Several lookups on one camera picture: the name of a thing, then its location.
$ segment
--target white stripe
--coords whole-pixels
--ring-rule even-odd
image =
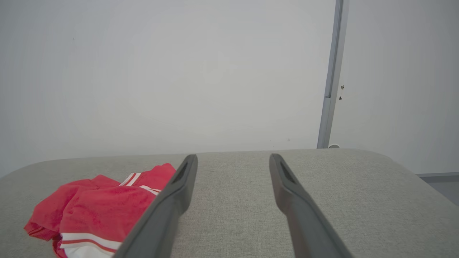
[[[131,186],[139,177],[140,173],[135,173],[134,178],[126,186]]]
[[[98,244],[100,244],[101,246],[105,246],[105,247],[115,249],[115,250],[118,249],[118,247],[121,245],[121,242],[103,239],[101,237],[98,237],[90,233],[61,233],[61,235],[62,235],[62,241],[91,239],[94,242],[97,242]]]
[[[131,176],[133,175],[134,173],[131,173],[128,178],[126,178],[126,180],[124,180],[120,185],[124,185],[128,182],[129,178],[131,178]]]
[[[146,185],[141,185],[139,187],[149,191],[150,193],[153,193],[154,195],[158,195],[158,193],[161,192],[161,191],[156,191],[156,189],[152,189]]]
[[[106,251],[93,243],[85,243],[80,247],[64,248],[68,258],[110,258],[114,253]]]

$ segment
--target folded clothing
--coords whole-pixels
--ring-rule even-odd
[[[98,175],[62,185],[40,202],[24,229],[53,240],[57,257],[111,257],[175,169],[167,163],[121,184]]]

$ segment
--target gray table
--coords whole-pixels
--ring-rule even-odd
[[[390,158],[345,149],[278,151],[355,257],[459,257],[459,207]],[[269,175],[271,151],[198,154],[190,208],[172,257],[293,257]],[[185,154],[47,161],[0,179],[0,253],[53,257],[22,229],[60,185],[98,174],[122,181]]]

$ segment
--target white wall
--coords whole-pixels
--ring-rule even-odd
[[[0,3],[0,176],[74,157],[315,148],[335,0]]]
[[[330,144],[459,172],[458,13],[457,0],[351,0]]]

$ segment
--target cushioned table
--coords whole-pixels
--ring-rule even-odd
[[[269,175],[272,151],[198,154],[193,198],[172,257],[293,257]],[[278,151],[355,257],[459,257],[459,207],[390,158],[345,149]],[[53,257],[50,242],[22,229],[60,185],[132,172],[185,154],[65,159],[0,179],[2,257]]]

